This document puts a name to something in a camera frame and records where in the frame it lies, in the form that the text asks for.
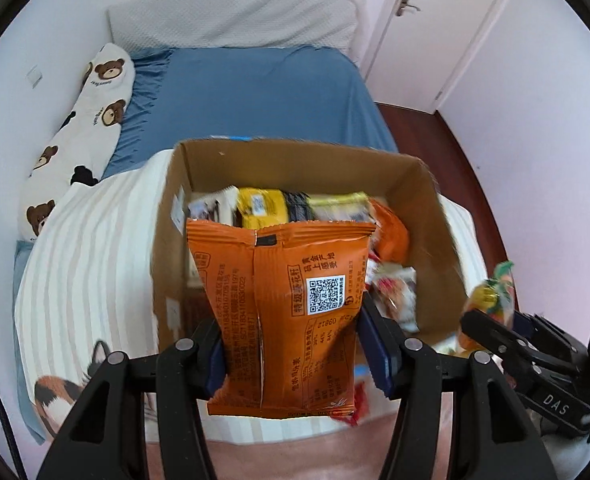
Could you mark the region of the green bubble gum bag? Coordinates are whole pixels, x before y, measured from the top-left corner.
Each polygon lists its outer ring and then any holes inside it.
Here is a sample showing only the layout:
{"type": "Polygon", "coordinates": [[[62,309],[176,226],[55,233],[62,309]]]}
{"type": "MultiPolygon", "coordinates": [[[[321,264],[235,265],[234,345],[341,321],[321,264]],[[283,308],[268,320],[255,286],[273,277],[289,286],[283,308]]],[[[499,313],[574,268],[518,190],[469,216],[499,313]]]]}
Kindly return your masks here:
{"type": "Polygon", "coordinates": [[[498,263],[493,275],[478,284],[470,293],[462,315],[478,310],[504,327],[511,328],[516,312],[516,286],[512,271],[512,261],[498,263]]]}

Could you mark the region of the cranberry cake packet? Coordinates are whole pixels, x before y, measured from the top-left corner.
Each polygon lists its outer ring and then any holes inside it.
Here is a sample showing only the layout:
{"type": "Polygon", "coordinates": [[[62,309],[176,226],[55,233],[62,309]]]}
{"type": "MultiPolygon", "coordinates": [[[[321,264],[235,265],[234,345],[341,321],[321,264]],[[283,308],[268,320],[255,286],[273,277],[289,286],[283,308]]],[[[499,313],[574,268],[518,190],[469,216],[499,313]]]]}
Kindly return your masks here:
{"type": "Polygon", "coordinates": [[[380,263],[373,272],[371,295],[376,307],[385,318],[395,321],[402,330],[415,334],[417,326],[417,272],[412,266],[398,263],[380,263]]]}

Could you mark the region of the red triangular snack packet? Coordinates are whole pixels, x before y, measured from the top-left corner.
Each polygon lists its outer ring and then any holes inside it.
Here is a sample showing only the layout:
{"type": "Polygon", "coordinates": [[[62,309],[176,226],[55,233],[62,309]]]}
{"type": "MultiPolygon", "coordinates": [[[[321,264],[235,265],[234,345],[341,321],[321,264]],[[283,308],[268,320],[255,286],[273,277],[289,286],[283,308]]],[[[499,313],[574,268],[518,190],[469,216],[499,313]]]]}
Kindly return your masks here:
{"type": "Polygon", "coordinates": [[[367,385],[365,382],[356,382],[353,404],[355,404],[355,407],[349,415],[333,414],[331,418],[350,427],[357,427],[361,422],[365,421],[370,414],[367,385]]]}

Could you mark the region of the orange snack bag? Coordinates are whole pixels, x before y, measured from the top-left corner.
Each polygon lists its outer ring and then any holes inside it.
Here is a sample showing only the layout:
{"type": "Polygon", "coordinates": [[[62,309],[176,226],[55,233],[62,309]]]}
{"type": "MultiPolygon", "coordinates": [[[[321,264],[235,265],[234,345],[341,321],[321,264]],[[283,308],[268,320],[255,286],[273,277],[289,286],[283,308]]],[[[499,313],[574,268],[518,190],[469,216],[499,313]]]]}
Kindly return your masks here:
{"type": "Polygon", "coordinates": [[[187,242],[219,324],[228,373],[211,415],[349,415],[371,222],[259,230],[190,220],[187,242]]]}
{"type": "Polygon", "coordinates": [[[394,211],[370,198],[371,217],[376,229],[372,235],[372,250],[385,262],[406,264],[410,252],[410,234],[394,211]]]}

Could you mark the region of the clear yellow pastry packet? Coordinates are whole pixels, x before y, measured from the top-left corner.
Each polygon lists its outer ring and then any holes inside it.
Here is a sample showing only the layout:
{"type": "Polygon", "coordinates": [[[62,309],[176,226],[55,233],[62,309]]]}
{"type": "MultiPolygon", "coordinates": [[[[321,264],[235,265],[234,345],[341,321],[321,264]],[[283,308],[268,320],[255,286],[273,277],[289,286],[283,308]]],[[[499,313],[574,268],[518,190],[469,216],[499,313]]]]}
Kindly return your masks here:
{"type": "Polygon", "coordinates": [[[312,195],[307,203],[315,220],[373,222],[369,196],[364,192],[312,195]]]}

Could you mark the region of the black snack packet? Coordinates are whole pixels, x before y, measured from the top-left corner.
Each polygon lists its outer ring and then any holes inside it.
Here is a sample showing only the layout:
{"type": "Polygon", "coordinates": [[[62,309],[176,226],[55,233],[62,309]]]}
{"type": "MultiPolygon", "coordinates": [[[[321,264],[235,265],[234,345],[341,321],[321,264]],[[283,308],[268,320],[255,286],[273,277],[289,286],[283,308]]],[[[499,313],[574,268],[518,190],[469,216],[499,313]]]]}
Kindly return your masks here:
{"type": "Polygon", "coordinates": [[[286,204],[289,222],[311,221],[315,218],[309,205],[309,196],[306,193],[283,191],[282,195],[286,204]]]}

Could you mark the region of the white Franzzi cookie packet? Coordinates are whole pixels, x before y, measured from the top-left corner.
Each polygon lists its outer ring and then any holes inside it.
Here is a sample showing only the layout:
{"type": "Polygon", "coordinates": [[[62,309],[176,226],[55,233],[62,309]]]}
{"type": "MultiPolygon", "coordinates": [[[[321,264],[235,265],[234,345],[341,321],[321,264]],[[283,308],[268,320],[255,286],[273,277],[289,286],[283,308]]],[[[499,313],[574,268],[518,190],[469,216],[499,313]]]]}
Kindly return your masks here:
{"type": "Polygon", "coordinates": [[[233,226],[237,197],[239,197],[239,189],[234,185],[203,195],[188,204],[188,217],[193,220],[208,220],[233,226]]]}

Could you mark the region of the yellow snack packet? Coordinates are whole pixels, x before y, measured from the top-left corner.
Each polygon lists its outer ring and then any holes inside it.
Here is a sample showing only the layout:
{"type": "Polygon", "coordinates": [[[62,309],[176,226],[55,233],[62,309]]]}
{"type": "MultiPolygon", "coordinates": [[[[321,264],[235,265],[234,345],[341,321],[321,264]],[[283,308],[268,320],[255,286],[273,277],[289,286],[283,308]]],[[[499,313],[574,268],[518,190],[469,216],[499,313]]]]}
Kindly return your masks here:
{"type": "Polygon", "coordinates": [[[237,211],[245,229],[259,230],[289,222],[284,194],[279,190],[240,188],[237,192],[237,211]]]}

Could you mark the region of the red white stick packet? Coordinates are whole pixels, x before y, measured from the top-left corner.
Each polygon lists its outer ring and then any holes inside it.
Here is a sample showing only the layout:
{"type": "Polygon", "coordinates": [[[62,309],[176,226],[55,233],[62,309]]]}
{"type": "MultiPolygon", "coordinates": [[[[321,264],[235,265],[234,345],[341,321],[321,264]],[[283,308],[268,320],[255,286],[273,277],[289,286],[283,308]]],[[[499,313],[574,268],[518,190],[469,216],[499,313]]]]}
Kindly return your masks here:
{"type": "Polygon", "coordinates": [[[377,269],[381,264],[381,259],[370,250],[367,260],[367,266],[365,267],[365,286],[370,287],[373,278],[375,277],[377,269]]]}

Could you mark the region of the cat print blanket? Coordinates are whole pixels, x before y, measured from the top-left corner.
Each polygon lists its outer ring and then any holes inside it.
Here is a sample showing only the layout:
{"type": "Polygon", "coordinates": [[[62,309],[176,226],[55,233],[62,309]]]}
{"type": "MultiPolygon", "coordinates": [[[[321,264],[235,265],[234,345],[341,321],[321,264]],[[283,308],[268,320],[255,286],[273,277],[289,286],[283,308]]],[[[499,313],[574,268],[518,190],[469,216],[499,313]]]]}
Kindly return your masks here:
{"type": "Polygon", "coordinates": [[[368,264],[405,269],[395,324],[455,333],[486,278],[470,214],[421,160],[290,140],[193,140],[92,186],[54,194],[43,153],[22,196],[33,240],[15,301],[24,390],[49,438],[109,353],[164,351],[215,320],[225,382],[197,404],[221,479],[374,479],[393,402],[356,427],[353,368],[368,264]]]}

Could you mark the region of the bear print long pillow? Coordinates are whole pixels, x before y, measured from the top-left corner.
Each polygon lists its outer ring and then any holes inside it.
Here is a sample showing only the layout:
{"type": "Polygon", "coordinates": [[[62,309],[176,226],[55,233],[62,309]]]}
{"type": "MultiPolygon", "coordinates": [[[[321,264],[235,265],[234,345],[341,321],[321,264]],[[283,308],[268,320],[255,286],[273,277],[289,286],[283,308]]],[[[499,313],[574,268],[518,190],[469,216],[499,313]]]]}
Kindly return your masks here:
{"type": "Polygon", "coordinates": [[[92,185],[103,176],[116,150],[134,76],[130,55],[111,42],[89,63],[77,101],[22,186],[17,215],[21,240],[37,239],[72,184],[92,185]]]}

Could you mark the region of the blue bed sheet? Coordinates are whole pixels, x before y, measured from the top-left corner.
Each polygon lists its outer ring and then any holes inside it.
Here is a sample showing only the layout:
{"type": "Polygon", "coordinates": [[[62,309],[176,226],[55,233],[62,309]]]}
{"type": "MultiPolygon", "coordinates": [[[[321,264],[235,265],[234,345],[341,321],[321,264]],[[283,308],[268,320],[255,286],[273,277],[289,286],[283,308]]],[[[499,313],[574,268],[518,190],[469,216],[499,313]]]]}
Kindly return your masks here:
{"type": "Polygon", "coordinates": [[[20,412],[52,439],[112,350],[156,351],[208,318],[191,257],[163,255],[180,298],[153,303],[153,241],[171,150],[184,140],[294,139],[395,152],[357,67],[338,50],[154,49],[135,76],[116,150],[92,185],[74,183],[33,242],[18,238],[14,276],[20,412]]]}

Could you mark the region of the white door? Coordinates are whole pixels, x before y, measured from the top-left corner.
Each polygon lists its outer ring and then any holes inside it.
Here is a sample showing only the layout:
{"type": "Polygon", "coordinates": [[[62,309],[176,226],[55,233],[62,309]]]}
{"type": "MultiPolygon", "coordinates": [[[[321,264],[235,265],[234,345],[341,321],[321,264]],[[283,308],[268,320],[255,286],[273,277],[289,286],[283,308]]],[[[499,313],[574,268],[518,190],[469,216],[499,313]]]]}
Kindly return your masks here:
{"type": "Polygon", "coordinates": [[[501,0],[387,0],[362,65],[373,100],[432,114],[501,0]]]}

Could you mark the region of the grey pillow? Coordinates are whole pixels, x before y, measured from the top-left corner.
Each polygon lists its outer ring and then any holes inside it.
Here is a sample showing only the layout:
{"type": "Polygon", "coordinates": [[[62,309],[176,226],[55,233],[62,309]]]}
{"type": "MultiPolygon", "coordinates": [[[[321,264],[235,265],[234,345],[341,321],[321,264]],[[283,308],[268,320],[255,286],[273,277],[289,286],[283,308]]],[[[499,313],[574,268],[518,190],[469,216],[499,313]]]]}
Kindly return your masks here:
{"type": "Polygon", "coordinates": [[[332,48],[358,58],[365,0],[130,0],[107,9],[112,40],[156,48],[332,48]]]}

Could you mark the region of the wall switch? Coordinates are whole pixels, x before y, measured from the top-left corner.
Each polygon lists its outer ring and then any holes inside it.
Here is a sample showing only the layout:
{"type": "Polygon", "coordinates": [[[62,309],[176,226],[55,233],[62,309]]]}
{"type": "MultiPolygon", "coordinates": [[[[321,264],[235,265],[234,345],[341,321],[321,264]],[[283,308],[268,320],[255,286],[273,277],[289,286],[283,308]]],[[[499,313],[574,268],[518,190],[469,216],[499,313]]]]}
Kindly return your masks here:
{"type": "Polygon", "coordinates": [[[43,74],[40,70],[40,67],[38,65],[32,66],[29,72],[27,73],[26,78],[30,83],[31,88],[36,88],[43,78],[43,74]]]}

